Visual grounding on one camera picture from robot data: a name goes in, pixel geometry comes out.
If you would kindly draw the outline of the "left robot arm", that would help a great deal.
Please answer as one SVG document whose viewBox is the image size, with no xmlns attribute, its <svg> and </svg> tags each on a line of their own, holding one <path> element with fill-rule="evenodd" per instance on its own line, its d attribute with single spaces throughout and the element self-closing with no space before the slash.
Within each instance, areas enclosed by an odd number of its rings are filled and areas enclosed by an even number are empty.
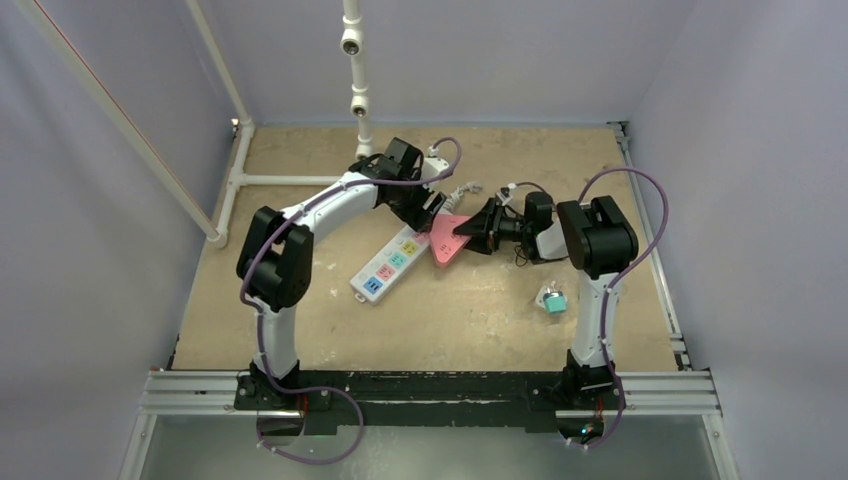
<svg viewBox="0 0 848 480">
<path fill-rule="evenodd" d="M 281 210 L 256 211 L 239 255 L 240 301 L 256 317 L 254 375 L 265 377 L 259 395 L 272 408 L 292 405 L 308 388 L 298 384 L 294 345 L 298 303 L 312 279 L 315 247 L 349 220 L 381 205 L 416 232 L 430 229 L 446 197 L 433 186 L 453 175 L 453 160 L 433 172 L 424 153 L 393 138 L 384 151 L 361 157 L 331 186 Z"/>
</svg>

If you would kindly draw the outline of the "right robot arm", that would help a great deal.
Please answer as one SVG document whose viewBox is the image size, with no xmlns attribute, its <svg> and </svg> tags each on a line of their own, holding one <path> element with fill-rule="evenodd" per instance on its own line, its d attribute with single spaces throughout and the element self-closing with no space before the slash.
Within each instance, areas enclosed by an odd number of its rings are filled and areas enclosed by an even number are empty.
<svg viewBox="0 0 848 480">
<path fill-rule="evenodd" d="M 516 216 L 493 197 L 453 233 L 468 237 L 467 248 L 484 255 L 508 241 L 534 264 L 570 261 L 578 274 L 577 326 L 560 379 L 547 394 L 584 407 L 615 388 L 615 313 L 639 240 L 612 197 L 557 203 L 536 191 L 525 196 Z"/>
</svg>

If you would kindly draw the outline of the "pink triangular power socket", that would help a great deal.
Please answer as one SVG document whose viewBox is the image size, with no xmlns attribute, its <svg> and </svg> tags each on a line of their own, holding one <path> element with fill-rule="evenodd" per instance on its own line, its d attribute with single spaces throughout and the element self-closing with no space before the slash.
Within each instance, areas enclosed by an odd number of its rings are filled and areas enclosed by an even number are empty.
<svg viewBox="0 0 848 480">
<path fill-rule="evenodd" d="M 470 216 L 447 213 L 435 216 L 429 232 L 429 243 L 437 267 L 448 267 L 470 241 L 470 236 L 454 232 L 456 227 L 469 219 Z"/>
</svg>

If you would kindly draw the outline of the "white multicolour power strip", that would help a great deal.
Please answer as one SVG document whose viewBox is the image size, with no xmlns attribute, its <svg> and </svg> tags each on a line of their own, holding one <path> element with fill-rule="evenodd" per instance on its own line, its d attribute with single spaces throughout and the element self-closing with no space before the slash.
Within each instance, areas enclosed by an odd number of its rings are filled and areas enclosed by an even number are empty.
<svg viewBox="0 0 848 480">
<path fill-rule="evenodd" d="M 378 304 L 430 251 L 430 235 L 405 226 L 350 280 L 360 303 Z"/>
</svg>

